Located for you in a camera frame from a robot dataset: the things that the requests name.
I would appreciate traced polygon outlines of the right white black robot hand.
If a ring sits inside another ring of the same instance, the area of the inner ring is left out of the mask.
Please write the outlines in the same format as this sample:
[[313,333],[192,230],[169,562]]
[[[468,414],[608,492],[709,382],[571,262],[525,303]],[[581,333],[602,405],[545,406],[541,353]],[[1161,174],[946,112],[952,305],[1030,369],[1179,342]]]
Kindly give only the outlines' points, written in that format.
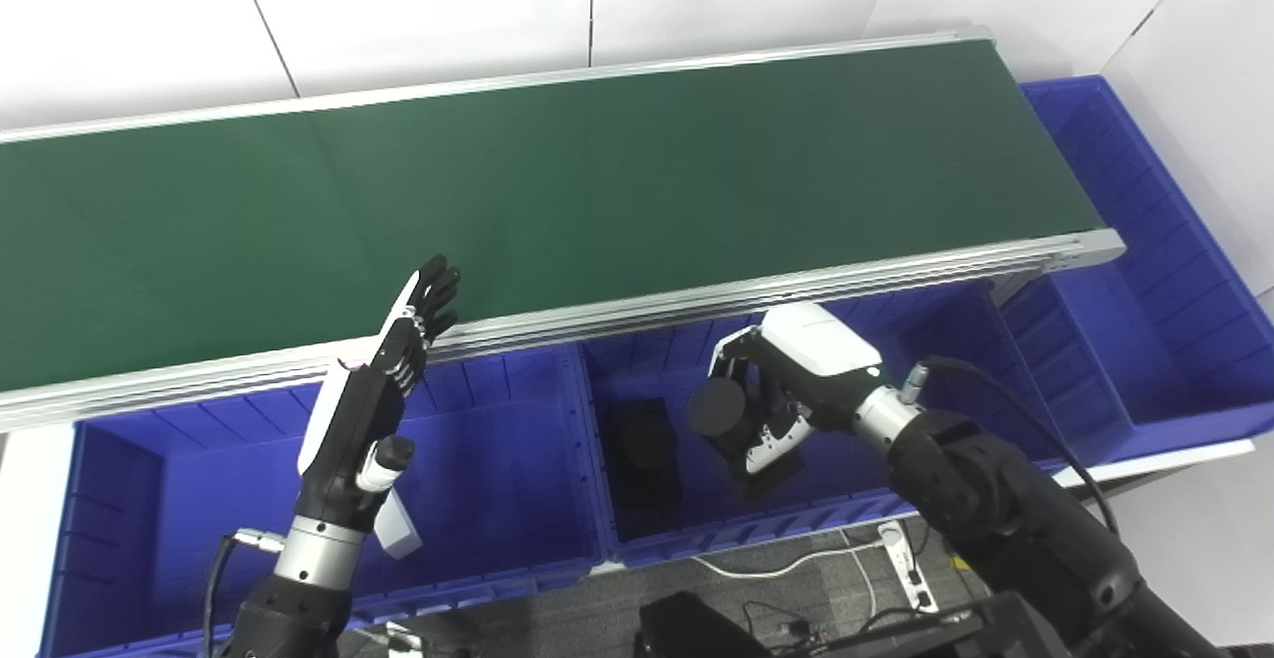
[[910,417],[875,346],[817,303],[778,306],[725,335],[689,404],[692,428],[747,479],[815,431],[888,453]]

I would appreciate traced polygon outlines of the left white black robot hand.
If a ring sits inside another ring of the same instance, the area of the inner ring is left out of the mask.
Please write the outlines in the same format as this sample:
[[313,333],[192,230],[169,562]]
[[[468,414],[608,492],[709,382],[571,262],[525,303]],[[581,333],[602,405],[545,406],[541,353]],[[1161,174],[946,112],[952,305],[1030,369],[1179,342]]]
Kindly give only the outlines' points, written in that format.
[[434,340],[457,321],[448,305],[460,278],[446,256],[432,256],[403,286],[375,349],[327,363],[299,453],[296,516],[364,536],[373,530],[412,462],[413,449],[395,436]]

